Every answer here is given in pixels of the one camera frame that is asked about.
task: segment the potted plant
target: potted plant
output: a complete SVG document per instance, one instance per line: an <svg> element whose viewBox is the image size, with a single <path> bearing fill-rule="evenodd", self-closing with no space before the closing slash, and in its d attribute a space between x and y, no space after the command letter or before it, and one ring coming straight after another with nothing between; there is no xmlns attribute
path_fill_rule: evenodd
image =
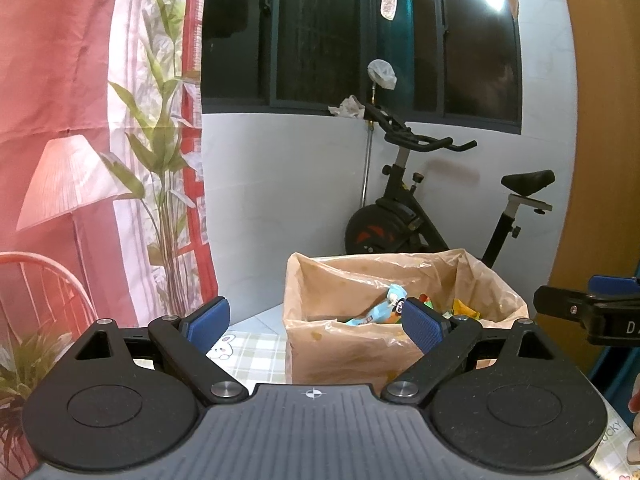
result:
<svg viewBox="0 0 640 480"><path fill-rule="evenodd" d="M8 348L0 346L0 460L14 478L37 464L22 432L22 407L70 343L70 333L43 326L22 341L10 340Z"/></svg>

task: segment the white wall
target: white wall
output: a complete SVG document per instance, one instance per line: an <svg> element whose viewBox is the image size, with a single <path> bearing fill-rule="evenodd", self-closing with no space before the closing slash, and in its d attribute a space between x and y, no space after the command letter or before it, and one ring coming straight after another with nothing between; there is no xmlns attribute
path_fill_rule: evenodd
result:
<svg viewBox="0 0 640 480"><path fill-rule="evenodd" d="M366 127L290 114L207 114L202 123L207 232L233 323L282 302L291 253L344 251Z"/></svg>
<svg viewBox="0 0 640 480"><path fill-rule="evenodd" d="M482 256L502 213L509 191L500 179L509 173L553 170L556 182L536 194L554 206L537 215L520 208L517 239L508 238L495 270L530 304L533 293L548 281L560 239L574 169L577 83L574 43L566 0L520 0L522 50L522 134L520 136L437 124L411 123L417 134L477 140L465 153L440 150L412 153L406 180L425 176L416 197L452 248ZM391 164L397 149L377 128L367 201L382 194L380 170Z"/></svg>
<svg viewBox="0 0 640 480"><path fill-rule="evenodd" d="M554 211L521 208L517 240L509 238L495 270L530 302L548 280L564 222L577 121L575 57L565 0L520 0L523 71L522 135L436 124L416 133L471 139L466 153L412 153L407 176L426 177L418 199L449 245L482 255L508 192L508 173L552 169L556 183L540 192ZM207 230L232 322L282 301L287 257L344 250L344 227L358 208L366 130L355 120L276 114L203 117ZM370 199L382 194L383 164L395 149L378 129L372 149Z"/></svg>

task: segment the metal pole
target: metal pole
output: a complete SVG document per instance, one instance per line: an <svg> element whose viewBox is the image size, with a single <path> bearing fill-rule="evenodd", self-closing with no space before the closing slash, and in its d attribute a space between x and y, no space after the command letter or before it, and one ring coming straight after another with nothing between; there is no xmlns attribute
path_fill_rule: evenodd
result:
<svg viewBox="0 0 640 480"><path fill-rule="evenodd" d="M373 83L371 88L371 104L376 103L376 84ZM367 150L364 160L364 177L362 179L362 196L360 198L360 207L364 207L367 202L367 186L369 185L369 168L371 166L371 145L373 144L373 121L368 121L367 126Z"/></svg>

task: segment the bike handlebar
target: bike handlebar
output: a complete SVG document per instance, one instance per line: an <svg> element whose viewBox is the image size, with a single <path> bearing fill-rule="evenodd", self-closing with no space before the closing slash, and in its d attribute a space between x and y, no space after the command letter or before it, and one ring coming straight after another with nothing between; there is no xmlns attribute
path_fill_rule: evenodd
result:
<svg viewBox="0 0 640 480"><path fill-rule="evenodd" d="M413 134L414 137L417 137L420 140L425 140L427 142L437 142L438 139L436 139L435 137L429 137L426 135L417 135L417 134ZM456 146L455 144L450 144L448 146L444 146L444 148L451 150L452 152L466 152L466 150L470 150L471 148L475 148L478 145L477 142L475 142L474 140L471 140L469 142L466 142L465 144L460 144L459 146Z"/></svg>
<svg viewBox="0 0 640 480"><path fill-rule="evenodd" d="M434 152L435 150L443 148L452 152L466 152L466 150L470 150L478 145L477 142L472 140L471 142L457 146L453 144L451 137L436 139L435 137L414 134L411 128L391 112L370 103L365 104L364 118L367 121L375 121L380 125L385 131L386 142L414 152Z"/></svg>

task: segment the trash bag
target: trash bag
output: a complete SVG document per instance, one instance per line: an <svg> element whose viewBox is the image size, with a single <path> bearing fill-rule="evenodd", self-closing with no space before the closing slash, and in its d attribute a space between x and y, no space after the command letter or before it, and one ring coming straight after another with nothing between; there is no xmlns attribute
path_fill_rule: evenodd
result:
<svg viewBox="0 0 640 480"><path fill-rule="evenodd" d="M287 382L370 383L377 393L422 353L401 324L345 325L386 298L392 283L409 296L427 294L438 312L460 300L487 327L510 328L528 317L524 300L464 250L437 254L356 254L287 263L283 322Z"/></svg>

